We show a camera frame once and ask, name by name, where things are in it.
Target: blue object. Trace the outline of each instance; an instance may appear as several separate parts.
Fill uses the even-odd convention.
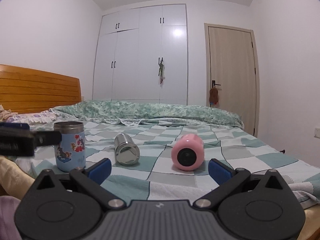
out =
[[[211,178],[215,180],[219,185],[225,183],[229,179],[232,178],[233,174],[231,171],[224,168],[224,164],[219,162],[215,162],[213,160],[209,161],[208,164],[208,172]]]
[[[62,141],[54,146],[59,170],[69,172],[77,167],[85,167],[84,132],[61,134]]]
[[[30,130],[30,126],[27,123],[0,122],[0,127],[20,128],[23,130]]]
[[[109,159],[103,161],[100,165],[88,172],[88,178],[101,185],[111,174],[111,161]]]

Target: silver cup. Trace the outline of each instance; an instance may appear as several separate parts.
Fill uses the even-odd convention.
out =
[[[115,158],[124,166],[136,164],[140,158],[140,150],[125,133],[120,133],[115,138]]]

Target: wall socket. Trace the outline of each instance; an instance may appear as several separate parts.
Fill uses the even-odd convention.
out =
[[[315,137],[320,139],[320,127],[315,128]]]

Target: headboard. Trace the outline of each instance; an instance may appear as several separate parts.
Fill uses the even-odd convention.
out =
[[[19,114],[81,101],[80,81],[41,70],[0,65],[0,105]]]

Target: wardrobe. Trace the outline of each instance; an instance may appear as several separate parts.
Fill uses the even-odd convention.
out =
[[[186,105],[187,76],[184,4],[128,9],[102,18],[93,100]]]

